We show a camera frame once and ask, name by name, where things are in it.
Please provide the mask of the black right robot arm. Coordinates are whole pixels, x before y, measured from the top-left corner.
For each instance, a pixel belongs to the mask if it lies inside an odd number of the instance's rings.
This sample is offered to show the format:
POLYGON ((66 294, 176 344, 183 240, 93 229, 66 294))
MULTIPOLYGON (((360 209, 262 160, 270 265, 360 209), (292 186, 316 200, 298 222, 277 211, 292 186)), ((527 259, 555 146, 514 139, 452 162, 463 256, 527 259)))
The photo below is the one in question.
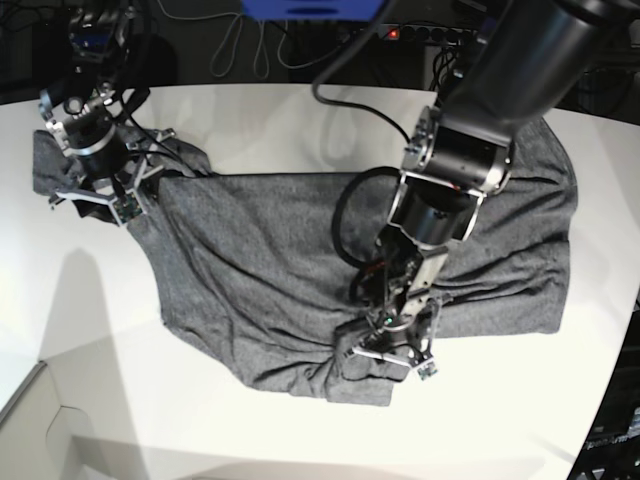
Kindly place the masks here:
POLYGON ((40 93, 44 130, 33 137, 33 187, 51 207, 123 226, 144 214, 143 195, 161 176, 155 157, 177 159, 173 130, 133 118, 150 95, 141 84, 152 39, 146 1, 86 1, 72 9, 65 75, 40 93))

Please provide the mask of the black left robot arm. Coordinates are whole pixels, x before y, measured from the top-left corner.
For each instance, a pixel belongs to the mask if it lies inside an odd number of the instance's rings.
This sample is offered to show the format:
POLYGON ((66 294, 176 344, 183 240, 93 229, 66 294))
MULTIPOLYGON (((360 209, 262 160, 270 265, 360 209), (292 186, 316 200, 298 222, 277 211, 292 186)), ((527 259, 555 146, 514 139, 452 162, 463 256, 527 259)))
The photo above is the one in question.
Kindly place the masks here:
POLYGON ((554 107, 638 12, 635 1, 512 1, 480 30, 421 112, 401 165, 386 169, 397 186, 378 255, 353 261, 369 328, 347 358, 434 374, 441 302, 432 284, 485 199, 508 183, 517 132, 554 107))

